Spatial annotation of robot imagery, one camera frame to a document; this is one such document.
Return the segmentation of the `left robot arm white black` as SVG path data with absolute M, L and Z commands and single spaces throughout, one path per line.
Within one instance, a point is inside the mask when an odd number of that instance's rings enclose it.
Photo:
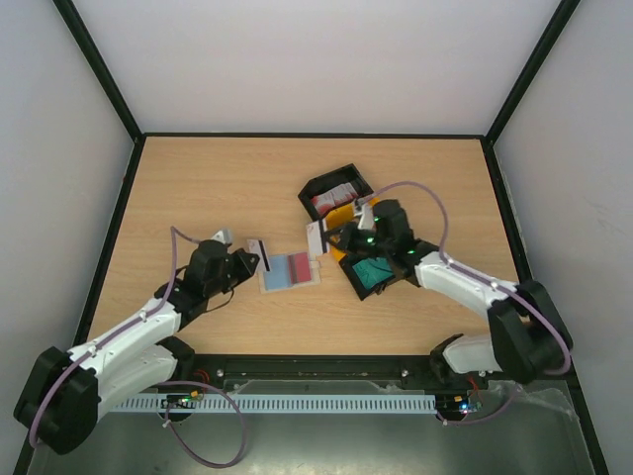
M 63 455 L 81 445 L 115 406 L 184 375 L 192 349 L 177 334 L 256 272 L 259 256 L 230 250 L 219 237 L 202 240 L 187 265 L 129 318 L 68 350 L 52 346 L 35 360 L 14 417 L 29 443 Z

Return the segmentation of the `beige card holder wallet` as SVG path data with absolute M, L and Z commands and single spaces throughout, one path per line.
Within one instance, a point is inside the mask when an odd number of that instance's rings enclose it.
M 269 255 L 258 274 L 262 294 L 318 285 L 319 262 L 306 251 Z

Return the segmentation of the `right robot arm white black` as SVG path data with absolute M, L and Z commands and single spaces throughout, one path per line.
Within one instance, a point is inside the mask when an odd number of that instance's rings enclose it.
M 438 385 L 494 372 L 527 384 L 571 369 L 573 341 L 542 284 L 497 279 L 453 259 L 441 245 L 415 237 L 398 201 L 357 204 L 351 221 L 321 235 L 349 257 L 384 259 L 393 282 L 442 294 L 488 322 L 486 335 L 457 334 L 436 347 L 431 375 Z

